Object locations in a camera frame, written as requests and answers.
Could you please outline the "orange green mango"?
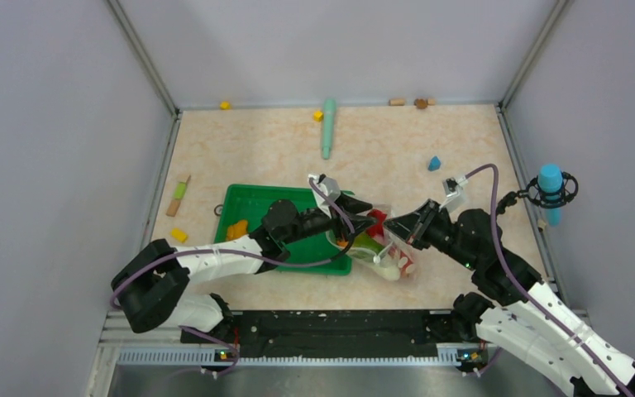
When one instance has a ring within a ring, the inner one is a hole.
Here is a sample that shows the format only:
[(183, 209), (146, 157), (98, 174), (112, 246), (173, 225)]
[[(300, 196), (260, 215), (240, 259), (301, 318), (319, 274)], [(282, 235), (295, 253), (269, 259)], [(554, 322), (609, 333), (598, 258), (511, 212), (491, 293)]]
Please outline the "orange green mango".
[(367, 232), (362, 232), (356, 236), (347, 255), (359, 261), (374, 262), (382, 250), (384, 250), (382, 243), (375, 240)]

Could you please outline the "clear dotted zip bag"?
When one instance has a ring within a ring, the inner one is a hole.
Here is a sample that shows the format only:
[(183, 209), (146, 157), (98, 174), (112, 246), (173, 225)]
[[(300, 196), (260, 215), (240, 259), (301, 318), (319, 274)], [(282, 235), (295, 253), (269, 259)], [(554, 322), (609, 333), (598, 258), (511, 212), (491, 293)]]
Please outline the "clear dotted zip bag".
[[(385, 212), (388, 215), (387, 218), (389, 218), (392, 214), (391, 207), (388, 204), (382, 204), (382, 203), (373, 204), (373, 209), (374, 208)], [(367, 213), (368, 212), (364, 212), (364, 213), (361, 213), (360, 215), (368, 216)], [(390, 232), (387, 232), (387, 231), (384, 231), (384, 232), (385, 232), (385, 237), (383, 239), (377, 237), (375, 240), (382, 243), (384, 246), (388, 246), (388, 245), (393, 246), (394, 249), (400, 253), (402, 258), (407, 260), (407, 264), (403, 268), (402, 276), (399, 280), (401, 280), (402, 278), (408, 277), (415, 270), (413, 250), (411, 249), (410, 246), (398, 240), (396, 236), (394, 236)]]

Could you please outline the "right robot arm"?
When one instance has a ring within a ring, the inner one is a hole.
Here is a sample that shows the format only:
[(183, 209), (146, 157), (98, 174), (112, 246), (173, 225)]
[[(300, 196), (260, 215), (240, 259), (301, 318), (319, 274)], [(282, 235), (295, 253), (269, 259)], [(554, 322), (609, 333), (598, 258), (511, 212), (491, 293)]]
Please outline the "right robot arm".
[(635, 396), (635, 358), (606, 342), (565, 306), (523, 258), (495, 250), (490, 215), (468, 209), (456, 221), (428, 200), (384, 221), (386, 231), (433, 247), (471, 270), (477, 292), (459, 296), (451, 328), (463, 341), (491, 342), (544, 375), (566, 396)]

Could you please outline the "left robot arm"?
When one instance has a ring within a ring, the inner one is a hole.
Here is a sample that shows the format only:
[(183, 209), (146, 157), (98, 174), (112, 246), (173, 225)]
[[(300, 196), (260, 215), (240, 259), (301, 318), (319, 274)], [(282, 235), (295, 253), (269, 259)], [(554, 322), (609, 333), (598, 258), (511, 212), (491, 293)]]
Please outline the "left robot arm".
[(318, 267), (341, 259), (356, 236), (375, 225), (375, 218), (368, 214), (374, 206), (348, 194), (325, 204), (325, 208), (300, 211), (290, 200), (276, 200), (257, 228), (218, 244), (171, 246), (165, 239), (154, 240), (113, 278), (110, 304), (124, 313), (134, 333), (172, 325), (196, 328), (211, 341), (221, 342), (232, 331), (227, 303), (216, 294), (189, 296), (187, 287), (290, 268), (288, 246), (327, 231), (341, 235), (346, 245), (333, 256), (302, 266)]

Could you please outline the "blue plastic piece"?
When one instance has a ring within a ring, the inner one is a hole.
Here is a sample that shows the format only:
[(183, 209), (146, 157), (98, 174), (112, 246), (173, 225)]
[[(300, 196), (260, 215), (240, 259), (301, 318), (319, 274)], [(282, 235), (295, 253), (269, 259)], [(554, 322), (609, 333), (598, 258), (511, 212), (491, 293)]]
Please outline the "blue plastic piece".
[(427, 170), (429, 172), (434, 172), (439, 170), (442, 167), (442, 162), (439, 159), (438, 156), (433, 156), (433, 158), (430, 159), (428, 165), (427, 165)]

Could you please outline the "mint green marker pen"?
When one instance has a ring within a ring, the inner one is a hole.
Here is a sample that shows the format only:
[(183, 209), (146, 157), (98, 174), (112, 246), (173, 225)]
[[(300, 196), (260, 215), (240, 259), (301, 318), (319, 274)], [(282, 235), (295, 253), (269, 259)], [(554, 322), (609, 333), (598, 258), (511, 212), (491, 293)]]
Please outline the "mint green marker pen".
[(322, 107), (321, 155), (324, 160), (328, 160), (332, 153), (336, 111), (336, 100), (334, 98), (327, 98)]

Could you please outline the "green plastic tray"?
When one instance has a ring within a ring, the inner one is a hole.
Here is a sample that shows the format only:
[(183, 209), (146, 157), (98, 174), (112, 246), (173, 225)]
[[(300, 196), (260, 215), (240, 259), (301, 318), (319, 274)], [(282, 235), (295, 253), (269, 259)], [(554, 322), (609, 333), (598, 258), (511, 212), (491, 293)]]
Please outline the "green plastic tray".
[[(280, 199), (291, 201), (299, 211), (316, 206), (313, 191), (310, 188), (290, 188), (277, 186), (262, 186), (252, 184), (231, 184), (228, 186), (214, 241), (224, 242), (227, 239), (227, 229), (241, 220), (248, 222), (251, 232), (260, 225), (270, 205)], [(306, 240), (288, 245), (290, 257), (288, 263), (301, 264), (325, 260), (336, 255), (339, 249), (333, 246), (325, 233), (310, 237)], [(293, 268), (280, 266), (278, 271), (305, 273), (312, 275), (346, 276), (351, 273), (352, 260), (343, 256), (326, 265), (307, 268)]]

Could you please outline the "wooden cork cylinder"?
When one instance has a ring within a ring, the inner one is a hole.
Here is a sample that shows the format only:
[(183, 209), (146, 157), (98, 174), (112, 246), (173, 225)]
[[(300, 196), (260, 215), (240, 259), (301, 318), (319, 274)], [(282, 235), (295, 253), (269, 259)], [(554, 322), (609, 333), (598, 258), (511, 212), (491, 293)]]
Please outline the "wooden cork cylinder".
[(391, 98), (389, 100), (389, 106), (404, 106), (407, 102), (406, 98)]

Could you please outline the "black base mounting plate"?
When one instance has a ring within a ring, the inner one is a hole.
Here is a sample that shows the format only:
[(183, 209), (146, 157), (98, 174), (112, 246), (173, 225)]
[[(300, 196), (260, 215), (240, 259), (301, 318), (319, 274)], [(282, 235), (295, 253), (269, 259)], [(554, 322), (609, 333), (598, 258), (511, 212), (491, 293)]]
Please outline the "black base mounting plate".
[(486, 343), (463, 332), (449, 310), (247, 310), (234, 313), (212, 336), (243, 358), (435, 357), (460, 355)]

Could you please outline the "blue microphone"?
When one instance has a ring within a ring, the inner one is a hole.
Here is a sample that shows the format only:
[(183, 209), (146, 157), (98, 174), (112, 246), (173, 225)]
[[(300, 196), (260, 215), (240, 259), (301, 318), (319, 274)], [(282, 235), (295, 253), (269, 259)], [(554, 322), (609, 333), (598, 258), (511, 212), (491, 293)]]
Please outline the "blue microphone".
[(547, 223), (551, 227), (557, 226), (561, 222), (561, 208), (557, 206), (563, 187), (563, 177), (561, 169), (555, 164), (545, 164), (539, 170), (537, 182), (541, 188), (540, 197), (545, 203), (553, 202), (554, 208), (545, 210)]

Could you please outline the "wooden green block stick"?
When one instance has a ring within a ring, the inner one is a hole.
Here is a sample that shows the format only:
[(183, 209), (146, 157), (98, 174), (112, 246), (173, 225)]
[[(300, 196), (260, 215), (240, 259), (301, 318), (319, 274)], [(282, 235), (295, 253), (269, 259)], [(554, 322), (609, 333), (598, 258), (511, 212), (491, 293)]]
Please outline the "wooden green block stick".
[(177, 178), (176, 185), (172, 193), (172, 198), (165, 212), (166, 216), (172, 217), (172, 218), (176, 216), (181, 206), (181, 203), (183, 201), (183, 198), (185, 196), (185, 193), (187, 191), (190, 180), (191, 180), (191, 174), (180, 175)]

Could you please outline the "yellow lego brick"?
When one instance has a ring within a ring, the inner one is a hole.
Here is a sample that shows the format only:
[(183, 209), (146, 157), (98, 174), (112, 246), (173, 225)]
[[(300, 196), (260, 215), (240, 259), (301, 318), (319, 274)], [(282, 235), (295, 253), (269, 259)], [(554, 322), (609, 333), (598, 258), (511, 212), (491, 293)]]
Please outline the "yellow lego brick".
[(181, 229), (178, 229), (178, 228), (173, 228), (173, 229), (169, 232), (169, 234), (170, 234), (170, 236), (171, 236), (171, 237), (173, 237), (173, 238), (174, 238), (177, 242), (181, 242), (181, 243), (185, 243), (185, 242), (188, 240), (188, 238), (189, 238), (189, 235), (188, 235), (185, 231), (183, 231), (183, 230), (181, 230)]

